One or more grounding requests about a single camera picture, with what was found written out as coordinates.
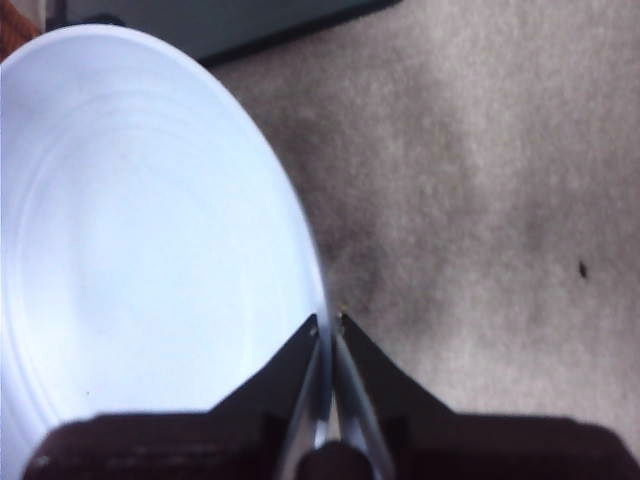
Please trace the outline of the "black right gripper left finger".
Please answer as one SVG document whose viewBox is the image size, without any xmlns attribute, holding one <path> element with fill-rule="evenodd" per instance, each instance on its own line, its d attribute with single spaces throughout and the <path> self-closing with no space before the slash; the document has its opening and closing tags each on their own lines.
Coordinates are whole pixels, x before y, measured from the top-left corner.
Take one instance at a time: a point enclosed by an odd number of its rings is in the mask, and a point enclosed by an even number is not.
<svg viewBox="0 0 640 480">
<path fill-rule="evenodd" d="M 26 479 L 293 479 L 326 409 L 311 315 L 208 411 L 100 415 L 51 431 Z"/>
</svg>

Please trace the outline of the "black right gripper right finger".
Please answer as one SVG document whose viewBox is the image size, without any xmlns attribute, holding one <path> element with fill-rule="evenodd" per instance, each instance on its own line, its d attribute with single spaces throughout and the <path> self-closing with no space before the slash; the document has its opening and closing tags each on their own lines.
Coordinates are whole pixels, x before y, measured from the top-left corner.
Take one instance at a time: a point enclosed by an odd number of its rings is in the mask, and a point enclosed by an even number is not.
<svg viewBox="0 0 640 480">
<path fill-rule="evenodd" d="M 348 315 L 336 322 L 334 391 L 343 441 L 379 479 L 636 479 L 612 430 L 570 418 L 466 414 L 402 371 Z"/>
</svg>

